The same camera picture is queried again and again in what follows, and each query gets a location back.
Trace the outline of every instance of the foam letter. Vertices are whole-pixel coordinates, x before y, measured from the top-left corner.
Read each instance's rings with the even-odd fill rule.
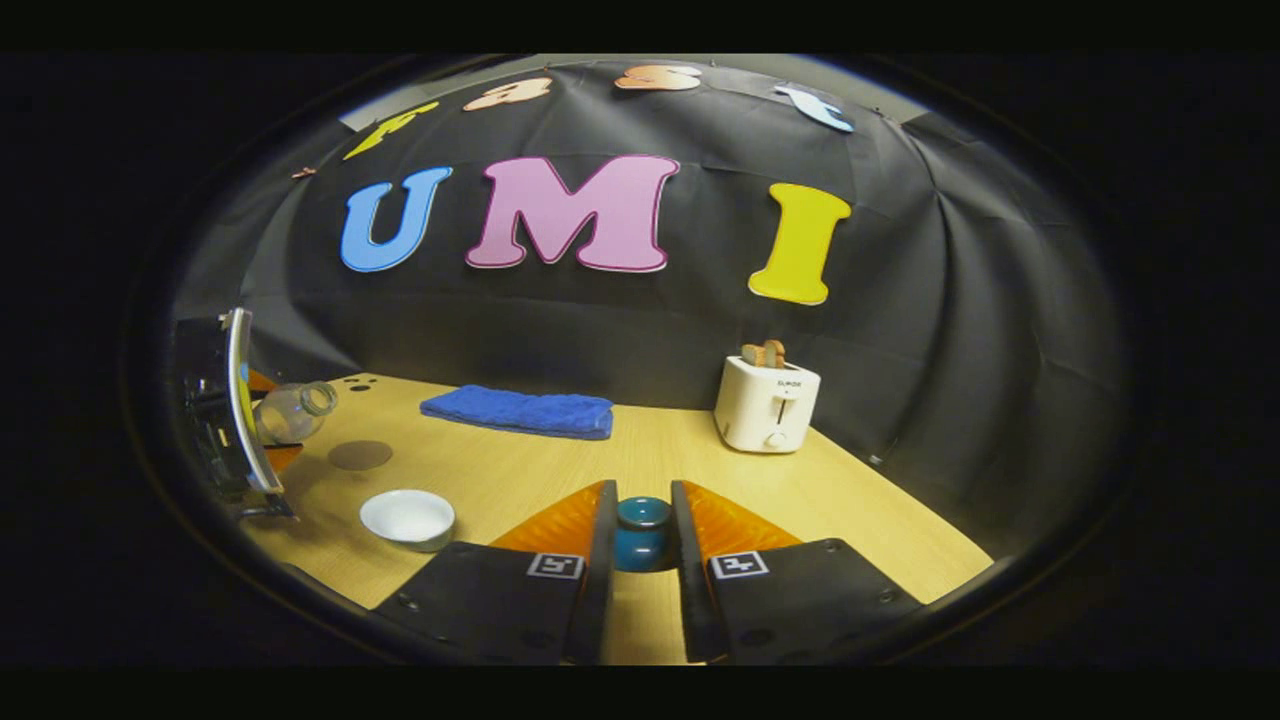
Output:
[[[626,72],[613,85],[622,90],[691,90],[703,83],[694,76],[703,74],[698,68],[680,65],[639,65]]]
[[[774,300],[822,305],[827,300],[822,269],[831,234],[852,209],[835,195],[803,184],[777,183],[769,186],[769,195],[782,206],[782,219],[769,261],[751,273],[746,287]]]
[[[835,105],[827,105],[817,96],[805,92],[803,90],[796,90],[794,87],[782,87],[780,85],[773,90],[777,92],[786,94],[787,97],[791,99],[791,104],[795,105],[797,110],[818,120],[819,123],[824,126],[831,126],[838,131],[854,132],[854,126],[836,117],[840,114],[840,108],[836,108]]]
[[[524,102],[525,100],[532,100],[534,97],[547,95],[550,92],[550,90],[547,90],[550,85],[552,78],[549,77],[538,77],[522,79],[511,85],[503,85],[502,87],[486,91],[480,97],[476,97],[471,102],[463,105],[462,109],[471,111],[493,108],[494,105],[502,105],[504,102]]]
[[[398,131],[399,128],[407,126],[410,123],[410,120],[412,120],[413,118],[421,115],[422,113],[426,113],[429,110],[434,110],[436,105],[439,105],[439,102],[431,102],[431,104],[428,104],[428,105],[422,105],[421,108],[415,108],[415,109],[412,109],[412,110],[410,110],[407,113],[401,113],[399,115],[396,115],[394,118],[392,118],[389,120],[384,120],[380,126],[378,126],[378,129],[375,129],[372,132],[372,135],[370,135],[369,137],[366,137],[365,141],[361,142],[360,145],[357,145],[355,150],[352,150],[351,152],[347,152],[347,156],[343,158],[343,160],[344,161],[346,160],[351,160],[353,156],[360,155],[365,150],[369,150],[370,147],[378,145],[379,142],[383,141],[383,137],[385,137],[385,136],[388,136],[388,135]]]
[[[511,268],[525,259],[516,243],[517,218],[543,263],[556,263],[582,225],[595,232],[577,261],[598,270],[652,273],[667,265],[658,247],[658,200],[666,179],[680,170],[667,158],[623,155],[605,163],[577,192],[564,187],[545,158],[517,158],[485,169],[493,197],[480,243],[467,252],[475,268]]]
[[[452,168],[431,168],[404,178],[404,213],[396,237],[375,243],[371,236],[378,202],[392,191],[392,183],[371,184],[347,200],[347,224],[342,228],[342,261],[357,273],[376,273],[399,265],[417,250],[426,234],[435,186],[453,173]]]

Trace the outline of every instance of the blue letter u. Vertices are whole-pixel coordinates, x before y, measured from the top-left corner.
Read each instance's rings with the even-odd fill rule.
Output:
[[[378,202],[392,191],[392,183],[371,184],[353,193],[347,200],[347,224],[342,228],[342,261],[358,273],[376,273],[407,260],[426,234],[435,186],[452,173],[453,168],[431,168],[404,178],[408,197],[404,199],[401,229],[383,243],[375,243],[372,238],[374,214],[378,213]]]

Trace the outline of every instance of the black fabric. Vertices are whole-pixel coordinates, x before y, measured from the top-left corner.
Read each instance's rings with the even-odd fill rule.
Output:
[[[247,190],[237,202],[253,211],[225,247],[257,243],[239,297],[255,310],[255,361],[284,377],[360,370],[710,409],[723,357],[778,337],[823,378],[813,427],[878,456],[878,470],[988,552],[1015,551],[1083,497],[1124,423],[1126,356],[1091,250],[1100,238],[1069,205],[936,114],[900,126],[814,92],[854,123],[841,133],[774,92],[785,79],[699,67],[695,90],[613,87],[632,64],[553,68],[549,95],[472,113],[462,106],[499,82],[452,92],[349,160],[372,128],[337,147],[334,133],[317,140],[311,156],[328,160],[305,181]],[[663,270],[599,272],[572,251],[547,265],[522,224],[520,265],[466,265],[489,164],[545,156],[577,190],[623,154],[681,165],[660,200]],[[404,177],[445,165],[416,252],[384,272],[348,269],[347,199],[392,183],[372,227],[385,241]],[[748,288],[774,241],[778,182],[854,206],[836,225],[822,305]]]

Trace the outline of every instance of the blue cup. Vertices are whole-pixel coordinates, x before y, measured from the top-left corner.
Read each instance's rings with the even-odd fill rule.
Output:
[[[669,520],[671,505],[657,497],[630,497],[620,502],[614,568],[623,573],[671,569]]]

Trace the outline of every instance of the letter m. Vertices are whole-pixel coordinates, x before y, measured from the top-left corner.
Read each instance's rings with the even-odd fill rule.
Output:
[[[622,155],[570,192],[545,158],[494,163],[485,169],[494,183],[489,214],[480,243],[467,251],[467,264],[518,265],[525,259],[525,249],[516,242],[521,218],[543,263],[556,263],[595,218],[591,240],[577,251],[579,263],[623,273],[660,270],[667,254],[658,247],[658,201],[663,183],[678,170],[667,158]]]

